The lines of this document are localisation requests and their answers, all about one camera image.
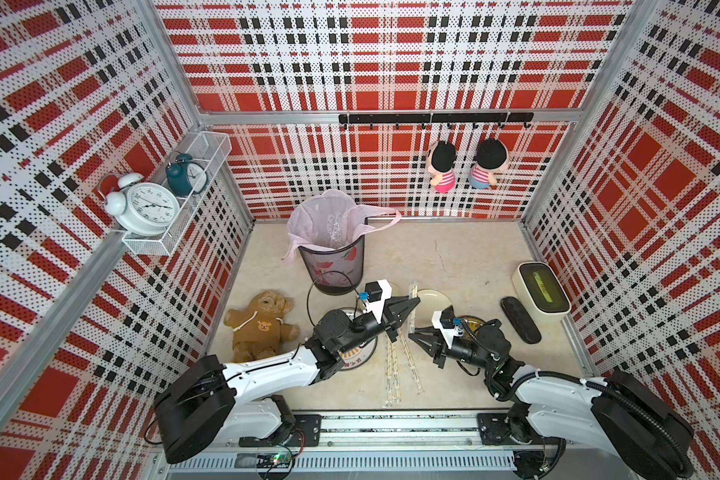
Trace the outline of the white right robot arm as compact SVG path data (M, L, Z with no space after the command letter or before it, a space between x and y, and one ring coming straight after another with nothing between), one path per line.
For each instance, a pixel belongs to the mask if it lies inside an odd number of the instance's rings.
M477 329L461 319L416 328L409 335L438 366L452 359L480 369L499 402L511 403L512 434L558 438L619 457L643 479L688 479L694 431L629 373L584 378L539 370L514 359L499 320Z

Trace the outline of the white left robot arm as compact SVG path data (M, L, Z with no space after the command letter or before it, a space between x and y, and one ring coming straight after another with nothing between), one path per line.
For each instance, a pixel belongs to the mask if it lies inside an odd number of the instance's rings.
M342 353L381 334L396 340L419 302L406 297L379 300L356 318L331 310L304 344L267 359L222 364L215 355L201 358L153 403L167 462L188 460L216 439L285 440L293 420L280 391L330 379L344 366Z

